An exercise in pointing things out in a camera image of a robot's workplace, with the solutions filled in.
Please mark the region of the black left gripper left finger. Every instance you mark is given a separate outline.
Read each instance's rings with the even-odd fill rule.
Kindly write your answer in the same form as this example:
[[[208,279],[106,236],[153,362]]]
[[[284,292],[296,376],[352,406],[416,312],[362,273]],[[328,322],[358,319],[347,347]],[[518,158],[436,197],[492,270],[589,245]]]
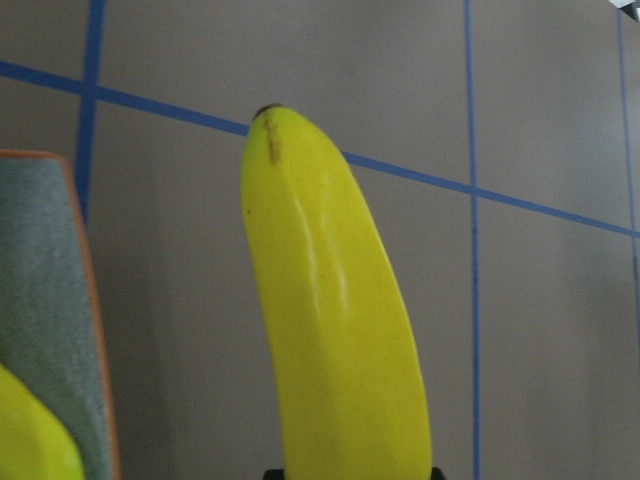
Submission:
[[[268,469],[263,474],[263,480],[284,480],[285,472],[283,469]]]

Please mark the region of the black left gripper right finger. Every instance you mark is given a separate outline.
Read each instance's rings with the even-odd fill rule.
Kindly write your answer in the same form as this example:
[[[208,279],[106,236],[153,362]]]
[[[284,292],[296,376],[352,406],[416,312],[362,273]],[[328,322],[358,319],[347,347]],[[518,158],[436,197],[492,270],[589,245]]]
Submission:
[[[431,471],[430,480],[445,480],[445,476],[442,470],[438,467],[433,467]]]

